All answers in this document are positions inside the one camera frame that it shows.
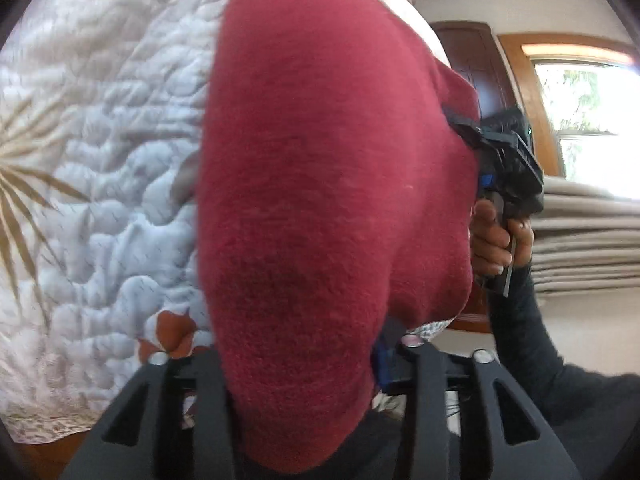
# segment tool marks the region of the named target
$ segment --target black sweater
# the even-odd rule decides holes
[[[508,298],[491,294],[488,300],[500,362],[554,428],[584,480],[640,479],[640,376],[605,377],[565,364],[542,322],[529,267],[513,273]]]
[[[604,377],[564,364],[542,323],[528,267],[513,273],[509,298],[492,296],[489,303],[501,363],[554,428],[583,480],[640,480],[640,377]],[[239,458],[238,477],[390,480],[400,431],[399,421],[369,412],[340,449],[311,471],[281,475]],[[457,468],[455,458],[451,466]]]

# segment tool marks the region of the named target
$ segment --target palm leaf pattern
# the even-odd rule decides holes
[[[26,220],[36,238],[49,251],[56,263],[60,264],[29,208],[31,203],[36,203],[44,208],[54,209],[34,184],[39,182],[80,202],[90,201],[89,197],[49,173],[18,164],[21,157],[34,153],[46,153],[52,147],[59,146],[61,142],[66,142],[67,135],[60,136],[55,133],[56,121],[51,119],[56,114],[60,114],[57,103],[45,104],[36,110],[33,100],[27,98],[21,100],[12,109],[12,113],[5,121],[0,122],[0,264],[6,269],[16,305],[22,311],[20,288],[12,258],[12,249],[15,247],[24,269],[33,280],[34,296],[47,330],[49,316],[38,282],[37,262],[29,250],[18,218],[22,217]]]

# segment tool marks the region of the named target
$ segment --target red cloth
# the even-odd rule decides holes
[[[373,390],[388,311],[455,316],[474,90],[378,0],[230,0],[197,189],[200,280],[249,457],[323,462]]]

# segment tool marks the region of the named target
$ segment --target white quilted bedspread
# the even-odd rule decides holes
[[[0,52],[0,415],[18,442],[89,428],[149,352],[212,343],[190,155],[226,1],[34,0]]]

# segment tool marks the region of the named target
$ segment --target silver screw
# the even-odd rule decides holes
[[[148,362],[156,366],[162,366],[168,360],[169,360],[169,356],[167,354],[165,354],[164,352],[156,352],[149,358]]]
[[[402,341],[402,344],[407,348],[416,348],[418,346],[424,345],[424,339],[416,334],[403,335],[400,341]]]
[[[474,361],[480,364],[491,363],[495,360],[494,356],[488,350],[476,350],[474,352]]]

